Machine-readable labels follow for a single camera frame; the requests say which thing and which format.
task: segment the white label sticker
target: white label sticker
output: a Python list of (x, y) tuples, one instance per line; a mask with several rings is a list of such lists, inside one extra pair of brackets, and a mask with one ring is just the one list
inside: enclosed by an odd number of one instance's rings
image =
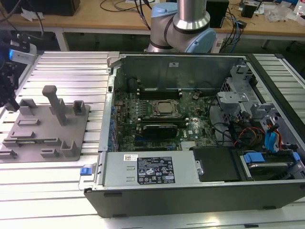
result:
[(137, 158), (137, 154), (124, 154), (124, 161), (136, 161)]
[(178, 62), (173, 62), (169, 64), (170, 68), (178, 68), (179, 67), (179, 63)]

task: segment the blue cable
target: blue cable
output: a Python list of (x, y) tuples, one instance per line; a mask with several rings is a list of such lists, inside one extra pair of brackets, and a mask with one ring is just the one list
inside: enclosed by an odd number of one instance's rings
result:
[(235, 23), (236, 23), (236, 34), (237, 34), (237, 39), (235, 40), (235, 43), (234, 43), (234, 45), (233, 45), (232, 49), (230, 50), (230, 53), (232, 53), (232, 52), (233, 52), (233, 50), (234, 50), (235, 46), (237, 45), (238, 38), (239, 38), (239, 35), (238, 35), (238, 33), (239, 33), (239, 26), (238, 26), (238, 22), (237, 22), (236, 18), (233, 18), (233, 19), (235, 20)]

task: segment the circuit board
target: circuit board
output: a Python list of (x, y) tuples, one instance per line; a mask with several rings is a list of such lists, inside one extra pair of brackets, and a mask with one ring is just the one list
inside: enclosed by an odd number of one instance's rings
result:
[[(207, 117), (210, 97), (197, 96), (194, 99), (194, 95), (195, 91), (185, 91), (179, 100), (140, 100), (136, 94), (117, 91), (115, 107), (119, 151), (189, 150), (194, 146), (217, 145)], [(139, 117), (152, 118), (169, 111), (172, 117), (181, 116), (187, 120), (187, 125), (178, 128), (175, 137), (146, 139), (138, 132)]]

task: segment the motherboard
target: motherboard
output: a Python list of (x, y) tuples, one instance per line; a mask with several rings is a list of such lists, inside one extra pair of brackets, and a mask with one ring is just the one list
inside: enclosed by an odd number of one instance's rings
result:
[(118, 151), (189, 150), (217, 145), (208, 118), (211, 97), (201, 96), (199, 91), (164, 97), (170, 99), (116, 91)]

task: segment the barcode sticker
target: barcode sticker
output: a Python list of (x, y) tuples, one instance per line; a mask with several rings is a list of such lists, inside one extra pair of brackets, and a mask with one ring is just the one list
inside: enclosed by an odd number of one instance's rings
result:
[(124, 154), (124, 161), (136, 161), (137, 159), (137, 154)]

